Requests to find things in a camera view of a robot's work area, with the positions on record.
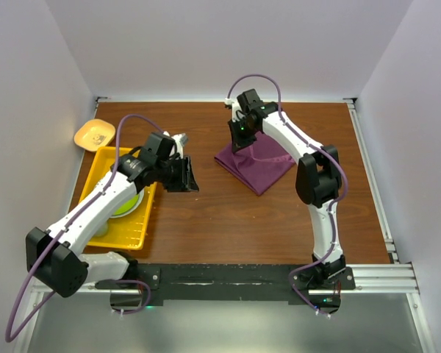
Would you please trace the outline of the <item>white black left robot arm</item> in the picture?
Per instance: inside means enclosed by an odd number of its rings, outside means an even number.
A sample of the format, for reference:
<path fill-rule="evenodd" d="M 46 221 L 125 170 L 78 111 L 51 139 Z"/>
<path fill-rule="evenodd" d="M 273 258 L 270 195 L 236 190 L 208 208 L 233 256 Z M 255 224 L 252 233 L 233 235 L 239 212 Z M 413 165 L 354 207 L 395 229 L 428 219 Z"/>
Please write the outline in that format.
<path fill-rule="evenodd" d="M 183 151 L 186 143 L 186 134 L 153 132 L 138 151 L 118 155 L 111 170 L 69 214 L 45 230 L 35 227 L 28 233 L 28 274 L 63 298 L 88 282 L 112 280 L 120 288 L 132 287 L 137 270 L 127 257 L 83 251 L 119 207 L 155 182 L 168 192 L 199 189 L 190 157 Z"/>

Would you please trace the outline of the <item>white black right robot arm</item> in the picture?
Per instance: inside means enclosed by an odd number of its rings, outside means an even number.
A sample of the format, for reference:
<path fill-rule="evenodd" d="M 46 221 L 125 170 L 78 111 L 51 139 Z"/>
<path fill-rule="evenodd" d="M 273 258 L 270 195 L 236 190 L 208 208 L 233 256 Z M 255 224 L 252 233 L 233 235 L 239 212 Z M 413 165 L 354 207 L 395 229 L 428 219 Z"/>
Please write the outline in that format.
<path fill-rule="evenodd" d="M 276 141 L 296 162 L 295 190 L 307 205 L 312 221 L 314 248 L 312 263 L 291 273 L 293 279 L 306 274 L 309 282 L 328 289 L 344 272 L 346 263 L 337 227 L 337 203 L 348 192 L 348 180 L 340 166 L 337 148 L 323 146 L 298 128 L 276 102 L 265 103 L 254 89 L 237 98 L 225 98 L 232 111 L 228 122 L 232 151 L 251 146 L 261 132 Z"/>

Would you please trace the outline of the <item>purple cloth napkin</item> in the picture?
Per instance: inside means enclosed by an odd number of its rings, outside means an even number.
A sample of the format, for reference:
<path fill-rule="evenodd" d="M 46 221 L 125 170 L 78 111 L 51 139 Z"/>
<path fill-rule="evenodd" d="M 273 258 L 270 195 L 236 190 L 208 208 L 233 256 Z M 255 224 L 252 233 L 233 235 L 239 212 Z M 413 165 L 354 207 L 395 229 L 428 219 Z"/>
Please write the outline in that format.
<path fill-rule="evenodd" d="M 273 138 L 256 133 L 257 140 L 237 152 L 229 143 L 214 160 L 257 196 L 280 180 L 296 162 Z"/>

